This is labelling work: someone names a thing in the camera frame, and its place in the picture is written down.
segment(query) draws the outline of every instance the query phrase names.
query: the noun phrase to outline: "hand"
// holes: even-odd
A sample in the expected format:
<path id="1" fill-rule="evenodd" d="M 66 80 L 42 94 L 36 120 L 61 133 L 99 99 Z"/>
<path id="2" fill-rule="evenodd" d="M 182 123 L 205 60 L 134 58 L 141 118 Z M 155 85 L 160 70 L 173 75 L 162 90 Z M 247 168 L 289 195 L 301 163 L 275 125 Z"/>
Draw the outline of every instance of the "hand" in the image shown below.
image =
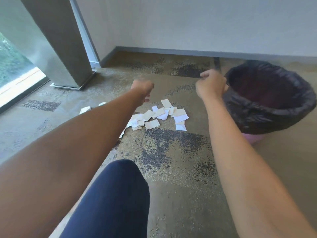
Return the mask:
<path id="1" fill-rule="evenodd" d="M 221 99 L 228 90 L 227 79 L 214 69 L 207 70 L 200 74 L 203 79 L 196 82 L 196 92 L 201 99 Z"/>
<path id="2" fill-rule="evenodd" d="M 133 84 L 131 86 L 131 89 L 139 89 L 142 93 L 142 95 L 144 96 L 144 99 L 142 99 L 142 102 L 139 106 L 141 106 L 144 102 L 148 102 L 149 99 L 147 99 L 146 97 L 150 96 L 150 92 L 152 91 L 152 89 L 154 88 L 154 83 L 152 83 L 149 80 L 145 80 L 145 79 L 136 79 L 133 81 Z"/>

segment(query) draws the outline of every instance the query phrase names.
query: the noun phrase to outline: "leg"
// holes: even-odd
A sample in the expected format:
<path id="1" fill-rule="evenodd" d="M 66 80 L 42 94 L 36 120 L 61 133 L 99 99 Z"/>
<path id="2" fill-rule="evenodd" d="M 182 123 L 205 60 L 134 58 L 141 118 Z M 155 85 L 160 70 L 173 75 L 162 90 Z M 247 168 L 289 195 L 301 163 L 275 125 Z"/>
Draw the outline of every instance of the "leg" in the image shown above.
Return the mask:
<path id="1" fill-rule="evenodd" d="M 106 166 L 71 216 L 60 238 L 146 237 L 149 186 L 131 160 Z"/>

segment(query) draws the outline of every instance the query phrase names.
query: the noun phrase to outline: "pile of paper scraps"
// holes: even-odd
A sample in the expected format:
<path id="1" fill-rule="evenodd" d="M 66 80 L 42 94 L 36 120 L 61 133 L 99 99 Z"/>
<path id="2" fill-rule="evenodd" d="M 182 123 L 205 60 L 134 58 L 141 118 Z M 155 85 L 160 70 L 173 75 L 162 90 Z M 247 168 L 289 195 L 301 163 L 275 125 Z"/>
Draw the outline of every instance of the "pile of paper scraps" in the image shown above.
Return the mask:
<path id="1" fill-rule="evenodd" d="M 188 119 L 186 111 L 183 108 L 177 109 L 177 107 L 173 107 L 168 99 L 161 100 L 161 103 L 164 106 L 163 108 L 153 106 L 152 111 L 148 110 L 144 114 L 134 114 L 119 138 L 122 138 L 124 131 L 129 127 L 132 127 L 133 131 L 141 129 L 142 126 L 145 126 L 146 129 L 157 128 L 160 126 L 158 119 L 166 120 L 169 115 L 175 120 L 176 130 L 187 131 L 185 127 L 185 120 Z M 90 106 L 84 107 L 79 114 L 87 112 L 90 109 Z"/>

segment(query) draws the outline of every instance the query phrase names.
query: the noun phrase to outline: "trash bin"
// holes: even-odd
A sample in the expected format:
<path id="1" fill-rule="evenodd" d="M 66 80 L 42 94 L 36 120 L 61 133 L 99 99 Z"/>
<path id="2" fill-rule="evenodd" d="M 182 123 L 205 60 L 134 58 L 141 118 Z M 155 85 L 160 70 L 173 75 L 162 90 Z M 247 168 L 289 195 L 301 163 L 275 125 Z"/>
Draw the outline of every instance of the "trash bin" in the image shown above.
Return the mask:
<path id="1" fill-rule="evenodd" d="M 229 89 L 224 102 L 250 142 L 291 127 L 316 107 L 316 94 L 308 82 L 268 62 L 248 60 L 225 77 Z"/>

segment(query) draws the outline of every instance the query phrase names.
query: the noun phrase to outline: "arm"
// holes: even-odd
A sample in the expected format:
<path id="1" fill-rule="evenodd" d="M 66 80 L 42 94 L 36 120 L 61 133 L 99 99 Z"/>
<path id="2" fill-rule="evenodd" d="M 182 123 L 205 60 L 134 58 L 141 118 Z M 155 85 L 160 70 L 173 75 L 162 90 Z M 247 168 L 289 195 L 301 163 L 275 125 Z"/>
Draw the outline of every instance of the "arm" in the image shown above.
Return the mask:
<path id="1" fill-rule="evenodd" d="M 316 232 L 276 174 L 242 136 L 222 95 L 226 79 L 214 70 L 196 84 L 208 113 L 209 132 L 221 185 L 241 238 L 314 237 Z"/>
<path id="2" fill-rule="evenodd" d="M 65 122 L 2 164 L 0 237 L 48 237 L 153 87 L 135 80 L 129 92 Z"/>

